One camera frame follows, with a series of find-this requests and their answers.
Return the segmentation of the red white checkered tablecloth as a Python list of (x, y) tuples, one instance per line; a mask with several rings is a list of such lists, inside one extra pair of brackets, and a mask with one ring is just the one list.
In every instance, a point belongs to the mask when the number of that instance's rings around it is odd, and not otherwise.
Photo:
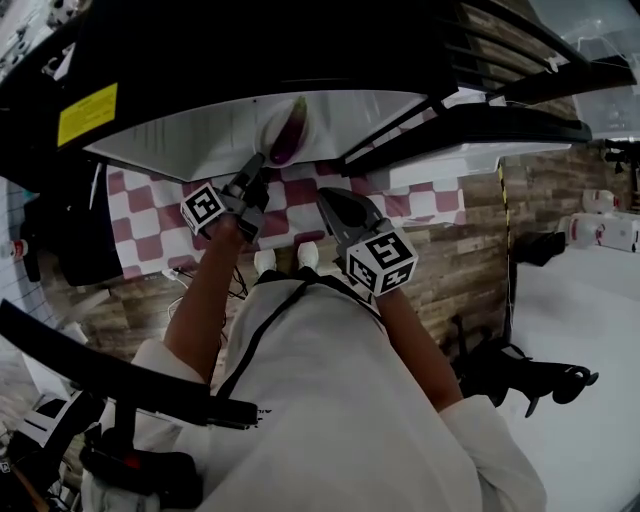
[[(206, 243), (192, 234), (180, 212), (182, 199), (197, 187), (108, 167), (109, 211), (125, 278), (188, 267), (201, 259)], [(326, 231), (316, 206), (322, 187), (344, 188), (369, 197), (396, 226), (466, 221), (463, 190), (455, 178), (375, 191), (363, 177), (343, 177), (326, 163), (309, 163), (270, 173), (270, 201), (257, 249), (322, 239)]]

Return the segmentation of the black white mini refrigerator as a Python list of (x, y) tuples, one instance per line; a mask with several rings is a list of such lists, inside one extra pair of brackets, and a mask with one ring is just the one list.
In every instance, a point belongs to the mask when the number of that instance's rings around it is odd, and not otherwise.
[(235, 173), (256, 125), (303, 96), (304, 162), (346, 176), (464, 144), (588, 141), (580, 121), (460, 87), (440, 0), (92, 0), (0, 81), (0, 177), (30, 191), (86, 162), (192, 182)]

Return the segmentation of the white plate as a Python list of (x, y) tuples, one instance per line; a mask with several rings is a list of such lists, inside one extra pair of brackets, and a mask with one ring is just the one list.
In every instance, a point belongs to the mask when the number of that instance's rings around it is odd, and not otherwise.
[(298, 146), (292, 157), (282, 164), (278, 164), (271, 160), (271, 148), (286, 124), (291, 111), (293, 110), (295, 100), (285, 99), (272, 105), (260, 118), (256, 125), (255, 138), (253, 148), (255, 153), (261, 153), (264, 157), (264, 166), (267, 168), (279, 169), (301, 163), (310, 151), (313, 150), (316, 137), (316, 110), (314, 105), (309, 101), (307, 104), (307, 113), (300, 136)]

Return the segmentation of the person's right white shoe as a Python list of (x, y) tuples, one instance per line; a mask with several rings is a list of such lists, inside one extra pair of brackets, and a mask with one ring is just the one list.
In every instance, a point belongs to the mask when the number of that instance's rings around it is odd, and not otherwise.
[(303, 242), (297, 249), (298, 268), (316, 271), (319, 264), (319, 251), (315, 242)]

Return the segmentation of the black mesh office chair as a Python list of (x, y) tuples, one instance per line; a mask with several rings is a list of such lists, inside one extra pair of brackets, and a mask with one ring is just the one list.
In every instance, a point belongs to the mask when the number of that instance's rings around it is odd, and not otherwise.
[(94, 285), (121, 276), (105, 165), (86, 162), (67, 186), (43, 191), (27, 202), (20, 238), (26, 242), (23, 263), (32, 283), (41, 279), (41, 252), (57, 257), (62, 275), (71, 286)]

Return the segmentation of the white grid-pattern table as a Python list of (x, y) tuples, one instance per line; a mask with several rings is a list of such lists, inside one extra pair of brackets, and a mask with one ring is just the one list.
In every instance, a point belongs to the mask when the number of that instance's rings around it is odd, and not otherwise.
[(18, 239), (25, 220), (25, 190), (0, 177), (0, 300), (6, 299), (49, 327), (55, 316), (40, 283), (29, 280), (22, 260), (8, 256), (8, 243)]

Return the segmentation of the white bags with red print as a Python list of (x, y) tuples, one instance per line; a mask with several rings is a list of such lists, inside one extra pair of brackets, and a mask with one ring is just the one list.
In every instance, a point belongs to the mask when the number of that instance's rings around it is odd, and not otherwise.
[(564, 228), (566, 242), (576, 247), (601, 246), (640, 254), (640, 214), (619, 209), (609, 190), (587, 189), (582, 212), (572, 214)]

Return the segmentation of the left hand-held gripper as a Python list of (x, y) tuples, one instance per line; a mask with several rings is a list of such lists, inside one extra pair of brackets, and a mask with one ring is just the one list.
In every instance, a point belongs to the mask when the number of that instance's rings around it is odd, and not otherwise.
[(261, 177), (264, 161), (262, 153), (255, 153), (230, 183), (222, 188), (205, 183), (181, 202), (180, 213), (193, 234), (207, 238), (207, 227), (229, 214), (236, 218), (245, 240), (256, 242), (269, 202), (268, 187)]

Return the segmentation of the person's right forearm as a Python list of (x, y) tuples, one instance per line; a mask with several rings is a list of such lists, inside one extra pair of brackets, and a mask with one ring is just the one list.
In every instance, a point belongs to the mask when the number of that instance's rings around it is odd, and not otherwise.
[(376, 298), (390, 343), (436, 411), (463, 395), (445, 355), (422, 325), (406, 295), (395, 289)]

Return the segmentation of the purple eggplant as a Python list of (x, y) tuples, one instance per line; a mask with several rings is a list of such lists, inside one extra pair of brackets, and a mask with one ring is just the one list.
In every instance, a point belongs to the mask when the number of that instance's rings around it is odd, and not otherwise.
[(294, 156), (300, 145), (305, 125), (307, 123), (307, 103), (303, 96), (298, 97), (275, 139), (270, 150), (270, 160), (275, 165), (285, 165)]

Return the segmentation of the black device with red button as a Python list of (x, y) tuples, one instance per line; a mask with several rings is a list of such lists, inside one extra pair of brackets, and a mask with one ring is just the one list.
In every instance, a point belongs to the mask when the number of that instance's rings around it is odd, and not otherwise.
[(115, 449), (88, 444), (80, 455), (100, 490), (126, 497), (151, 498), (161, 509), (194, 509), (203, 499), (194, 459), (181, 452)]

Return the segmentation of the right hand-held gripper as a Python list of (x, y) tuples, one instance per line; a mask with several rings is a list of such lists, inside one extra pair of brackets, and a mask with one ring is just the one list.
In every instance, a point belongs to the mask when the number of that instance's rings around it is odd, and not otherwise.
[(395, 228), (368, 197), (351, 190), (323, 187), (318, 208), (337, 242), (336, 265), (353, 283), (375, 297), (409, 282), (418, 255), (401, 228)]

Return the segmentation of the yellow black striped floor tape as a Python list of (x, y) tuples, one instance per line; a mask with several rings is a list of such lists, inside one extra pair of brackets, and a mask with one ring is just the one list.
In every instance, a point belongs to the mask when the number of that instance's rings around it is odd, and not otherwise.
[(506, 261), (507, 261), (507, 305), (511, 307), (512, 299), (511, 299), (511, 220), (510, 220), (510, 209), (508, 204), (508, 195), (506, 190), (506, 184), (504, 179), (504, 170), (502, 161), (498, 162), (497, 172), (501, 187), (501, 197), (502, 203), (504, 207), (505, 213), (505, 226), (506, 226)]

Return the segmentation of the person's left forearm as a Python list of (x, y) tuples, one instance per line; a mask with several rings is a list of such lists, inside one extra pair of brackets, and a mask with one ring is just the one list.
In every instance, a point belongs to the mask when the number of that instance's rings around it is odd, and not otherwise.
[(165, 334), (167, 348), (209, 383), (221, 347), (229, 287), (245, 244), (235, 217), (222, 215), (209, 228), (210, 240), (196, 275)]

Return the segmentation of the black bag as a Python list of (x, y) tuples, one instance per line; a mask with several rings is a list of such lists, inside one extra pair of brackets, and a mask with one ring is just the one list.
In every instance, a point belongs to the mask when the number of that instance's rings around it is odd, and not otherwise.
[(563, 232), (526, 232), (515, 239), (512, 260), (518, 264), (543, 267), (562, 254), (565, 247), (566, 235)]

